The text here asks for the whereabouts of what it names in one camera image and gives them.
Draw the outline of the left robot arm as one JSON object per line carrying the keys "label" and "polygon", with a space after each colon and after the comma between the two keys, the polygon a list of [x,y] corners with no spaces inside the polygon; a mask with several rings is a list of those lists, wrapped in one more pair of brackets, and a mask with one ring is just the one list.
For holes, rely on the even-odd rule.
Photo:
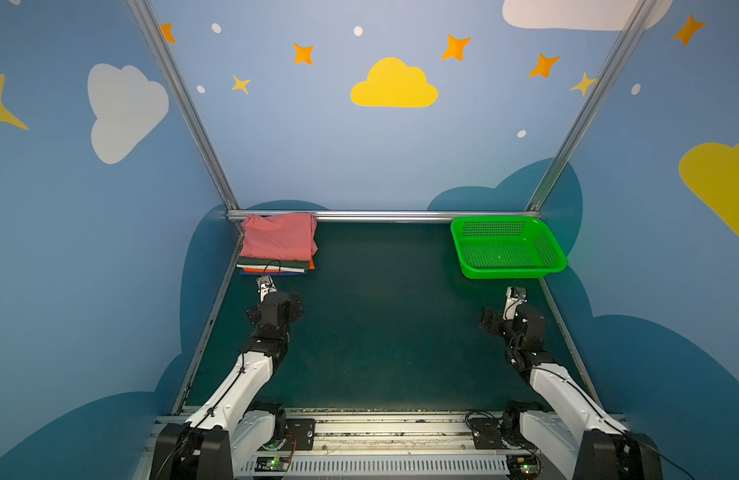
{"label": "left robot arm", "polygon": [[259,449],[285,440],[283,405],[255,397],[284,361],[290,325],[303,315],[300,296],[279,291],[248,311],[254,331],[234,367],[199,410],[164,427],[149,478],[234,479]]}

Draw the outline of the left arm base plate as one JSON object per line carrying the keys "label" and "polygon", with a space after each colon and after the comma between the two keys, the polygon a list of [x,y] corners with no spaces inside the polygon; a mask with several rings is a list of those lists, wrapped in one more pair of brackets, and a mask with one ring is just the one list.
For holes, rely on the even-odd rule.
{"label": "left arm base plate", "polygon": [[312,451],[316,440],[314,418],[288,418],[285,433],[280,442],[275,443],[277,451]]}

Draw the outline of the pink red t-shirt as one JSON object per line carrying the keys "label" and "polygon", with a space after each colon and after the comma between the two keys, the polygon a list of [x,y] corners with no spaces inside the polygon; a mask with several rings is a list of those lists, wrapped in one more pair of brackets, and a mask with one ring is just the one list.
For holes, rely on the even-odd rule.
{"label": "pink red t-shirt", "polygon": [[317,221],[309,213],[269,217],[251,215],[242,226],[243,257],[310,261],[318,251],[315,242]]}

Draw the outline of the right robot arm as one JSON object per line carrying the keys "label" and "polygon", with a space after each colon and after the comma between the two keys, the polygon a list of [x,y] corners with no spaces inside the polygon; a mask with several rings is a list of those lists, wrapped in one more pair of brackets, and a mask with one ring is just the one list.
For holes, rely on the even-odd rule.
{"label": "right robot arm", "polygon": [[541,454],[567,479],[661,479],[657,446],[631,432],[577,385],[545,349],[545,317],[521,301],[481,310],[481,328],[505,341],[507,363],[545,405],[511,401],[499,428],[511,446]]}

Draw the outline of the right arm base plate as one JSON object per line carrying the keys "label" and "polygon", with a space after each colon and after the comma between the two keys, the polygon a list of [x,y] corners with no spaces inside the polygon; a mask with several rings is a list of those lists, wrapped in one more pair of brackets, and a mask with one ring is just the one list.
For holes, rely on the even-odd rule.
{"label": "right arm base plate", "polygon": [[523,449],[523,440],[517,439],[503,426],[503,420],[491,417],[470,417],[465,424],[471,430],[477,450]]}

